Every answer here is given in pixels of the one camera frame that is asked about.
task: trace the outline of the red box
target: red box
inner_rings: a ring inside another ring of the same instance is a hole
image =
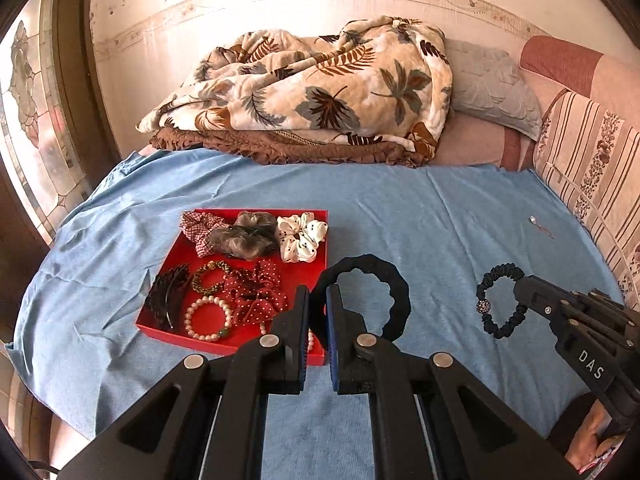
[[[245,209],[197,209],[197,211],[206,211],[218,216],[222,216],[229,224],[232,224],[238,213]],[[313,213],[316,220],[327,222],[328,215],[325,210],[305,209],[261,209],[277,216],[291,216],[300,215],[304,212]],[[295,298],[296,287],[298,285],[306,285],[309,290],[313,289],[316,285],[316,281],[320,276],[320,273],[326,268],[326,241],[322,242],[318,247],[318,256],[310,263],[296,263],[286,264],[280,259],[280,254],[274,251],[270,256],[260,258],[265,260],[271,260],[276,263],[278,271],[280,272],[280,279],[282,281],[282,290],[287,295],[287,304],[289,308],[293,307],[293,301]],[[223,260],[228,263],[233,269],[245,268],[253,269],[255,262],[246,262],[237,258],[228,258],[222,254],[211,254],[203,258],[199,258],[195,251],[194,244],[184,235],[182,232],[178,235],[175,243],[172,245],[169,253],[167,254],[162,267],[159,272],[165,272],[172,267],[189,264],[189,272],[193,274],[201,266],[206,264],[210,260]],[[217,283],[221,277],[222,272],[220,270],[212,270],[206,272],[202,277],[203,286],[211,286],[213,283]],[[156,328],[156,322],[154,316],[146,308],[142,308],[136,319],[136,326],[146,335],[153,339],[158,339],[165,343],[171,343],[185,348],[193,348],[194,350],[207,352],[210,354],[218,355],[230,355],[233,354],[240,346],[247,341],[260,336],[260,328],[257,325],[239,326],[231,329],[231,334],[222,340],[217,342],[213,341],[200,341],[199,339],[193,339],[189,337],[184,329],[184,314],[186,309],[191,303],[201,298],[202,295],[195,292],[191,286],[189,286],[187,292],[184,295],[184,301],[180,309],[180,322],[179,332],[165,332]],[[217,332],[222,326],[224,326],[225,314],[220,307],[214,304],[206,304],[201,306],[197,313],[194,314],[191,319],[193,329],[200,334],[209,334]],[[271,323],[268,322],[267,330],[270,329]],[[324,365],[324,349],[320,345],[318,339],[314,338],[314,346],[307,355],[306,362],[309,365],[322,366]]]

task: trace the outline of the white polka dot scrunchie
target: white polka dot scrunchie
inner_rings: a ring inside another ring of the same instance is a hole
[[[288,264],[311,263],[318,256],[318,246],[324,241],[329,226],[315,220],[313,213],[278,217],[280,257]]]

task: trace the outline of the blue gripper pad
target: blue gripper pad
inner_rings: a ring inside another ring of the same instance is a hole
[[[300,374],[298,379],[300,380],[300,390],[305,389],[306,379],[306,352],[308,348],[308,333],[309,333],[309,293],[305,289],[303,310],[302,310],[302,323],[300,323]]]
[[[337,352],[337,341],[335,339],[335,326],[334,326],[334,308],[341,308],[342,305],[335,305],[332,303],[331,294],[329,290],[326,292],[326,325],[327,325],[327,346],[329,351],[329,365],[331,371],[331,382],[334,386],[334,392],[338,391],[338,379],[339,379],[339,370],[338,370],[338,352]]]

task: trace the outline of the person's hand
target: person's hand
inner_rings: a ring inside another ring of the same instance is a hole
[[[577,470],[583,468],[594,458],[598,452],[598,434],[611,422],[611,416],[607,413],[599,400],[596,400],[584,418],[582,425],[575,432],[569,451],[564,456]]]

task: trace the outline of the striped sofa cushion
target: striped sofa cushion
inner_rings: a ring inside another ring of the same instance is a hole
[[[625,295],[640,310],[640,134],[575,92],[558,97],[534,152],[539,176],[590,232]]]

